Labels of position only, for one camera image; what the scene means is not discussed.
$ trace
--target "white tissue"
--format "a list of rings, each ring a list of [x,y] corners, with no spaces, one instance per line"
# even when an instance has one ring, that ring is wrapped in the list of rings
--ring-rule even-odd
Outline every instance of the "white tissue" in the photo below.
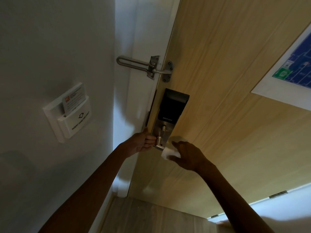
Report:
[[[180,158],[180,153],[178,150],[172,145],[172,141],[179,142],[179,141],[187,141],[185,138],[181,136],[172,136],[168,139],[164,150],[162,151],[162,158],[168,159],[170,155],[176,156]]]

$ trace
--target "person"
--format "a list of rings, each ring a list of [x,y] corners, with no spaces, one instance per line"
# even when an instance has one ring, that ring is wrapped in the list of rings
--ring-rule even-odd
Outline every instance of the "person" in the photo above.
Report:
[[[134,134],[118,145],[84,184],[57,209],[39,232],[87,233],[124,160],[137,152],[150,150],[155,142],[156,137],[151,136],[145,128],[143,132]],[[180,141],[172,144],[181,157],[170,156],[169,159],[203,178],[235,232],[273,233],[199,148],[189,142]]]

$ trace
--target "hand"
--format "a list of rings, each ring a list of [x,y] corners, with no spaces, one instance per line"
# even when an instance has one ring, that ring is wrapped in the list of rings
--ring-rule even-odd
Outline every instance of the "hand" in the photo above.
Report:
[[[146,127],[142,132],[135,133],[129,139],[121,143],[128,151],[127,157],[141,151],[150,150],[152,146],[156,143],[156,137],[151,136],[148,133],[148,128]]]
[[[195,172],[199,172],[201,168],[216,168],[216,166],[204,156],[200,149],[193,144],[185,141],[179,141],[178,143],[172,141],[172,145],[180,153],[180,158],[169,156],[169,160],[174,161],[180,167]]]

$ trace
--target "forearm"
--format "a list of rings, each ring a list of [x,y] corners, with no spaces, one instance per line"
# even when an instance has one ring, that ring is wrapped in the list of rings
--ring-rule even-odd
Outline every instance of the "forearm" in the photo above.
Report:
[[[40,232],[88,232],[126,157],[119,145],[84,184],[49,218]]]
[[[211,189],[236,232],[267,232],[272,229],[247,204],[215,167],[198,169],[197,173]]]

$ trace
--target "white card with red logo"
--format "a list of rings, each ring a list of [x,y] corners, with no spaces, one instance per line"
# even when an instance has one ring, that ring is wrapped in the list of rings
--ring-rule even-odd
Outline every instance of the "white card with red logo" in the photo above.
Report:
[[[68,90],[62,99],[65,116],[68,116],[74,111],[85,99],[85,88],[83,83],[78,83],[76,86]]]

